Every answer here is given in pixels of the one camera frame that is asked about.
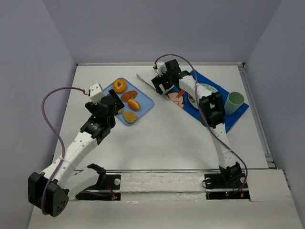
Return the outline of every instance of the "light blue tray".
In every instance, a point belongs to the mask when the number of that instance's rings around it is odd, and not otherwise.
[[[127,82],[127,89],[125,92],[132,91],[132,90],[135,90],[138,92],[138,95],[137,95],[137,97],[135,97],[135,100],[138,101],[138,103],[140,104],[140,109],[138,111],[133,111],[132,109],[130,109],[130,107],[128,106],[127,103],[123,102],[125,105],[123,112],[124,111],[134,112],[135,114],[137,114],[138,119],[134,123],[128,123],[125,121],[122,113],[116,115],[116,117],[118,119],[120,119],[125,125],[133,125],[133,124],[137,123],[139,121],[139,119],[141,117],[143,117],[143,115],[145,115],[154,106],[154,102],[153,102],[153,100],[151,100],[151,98],[149,98],[147,95],[145,95],[142,91],[140,91],[138,88],[133,86],[129,81],[127,81],[126,79],[124,79],[124,80]],[[105,94],[109,94],[108,91],[110,89],[113,89],[112,84],[110,84],[108,87],[104,88]],[[119,96],[119,98],[121,98],[122,94],[124,94],[124,93],[120,93],[120,94],[117,93],[117,95]]]

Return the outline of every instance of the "white wall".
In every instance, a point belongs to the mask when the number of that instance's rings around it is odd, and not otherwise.
[[[0,228],[25,229],[33,208],[27,179],[51,162],[56,145],[40,104],[72,83],[76,66],[41,0],[2,0],[0,31]],[[68,94],[47,102],[57,129]]]
[[[275,163],[305,226],[305,1],[283,0],[246,64]]]
[[[245,62],[281,0],[43,0],[72,57]]]

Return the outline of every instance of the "green cup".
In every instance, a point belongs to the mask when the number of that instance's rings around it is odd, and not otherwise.
[[[244,96],[239,92],[231,92],[224,104],[227,115],[232,115],[244,103]]]

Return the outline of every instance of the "food item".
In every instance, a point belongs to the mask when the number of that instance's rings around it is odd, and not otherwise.
[[[116,93],[123,93],[127,88],[127,83],[124,79],[117,79],[113,82],[112,87]]]
[[[122,113],[123,110],[124,110],[124,108],[118,110],[118,114]]]
[[[138,103],[138,101],[135,101],[133,99],[129,99],[127,101],[127,104],[134,111],[138,111],[140,109],[140,104]]]
[[[124,111],[123,117],[126,120],[126,122],[128,122],[128,123],[134,123],[138,119],[138,116],[134,112],[131,112],[131,111]]]
[[[129,99],[134,99],[135,97],[137,97],[137,95],[137,91],[128,91],[122,94],[121,100],[126,103]]]

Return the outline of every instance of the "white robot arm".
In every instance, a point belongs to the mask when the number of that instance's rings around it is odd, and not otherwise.
[[[172,87],[177,86],[193,98],[196,97],[195,93],[200,98],[199,107],[203,111],[207,124],[212,132],[210,134],[216,148],[221,171],[220,174],[209,174],[205,176],[206,179],[209,178],[209,183],[207,183],[206,187],[208,189],[229,188],[236,185],[236,182],[240,181],[240,178],[244,177],[244,174],[233,153],[218,140],[220,139],[229,146],[224,125],[225,111],[221,94],[219,92],[212,93],[200,84],[197,85],[197,91],[195,91],[195,79],[189,72],[181,71],[176,60],[166,63],[158,62],[153,68],[158,74],[152,79],[157,93],[166,94]]]
[[[106,96],[98,83],[92,85],[89,92],[91,102],[86,103],[85,107],[91,117],[81,127],[65,155],[57,158],[40,174],[32,173],[28,179],[29,202],[42,208],[44,201],[44,212],[53,217],[64,210],[69,198],[106,177],[106,170],[95,164],[71,177],[77,165],[110,133],[115,126],[114,116],[124,107],[114,90],[109,91],[111,96]]]

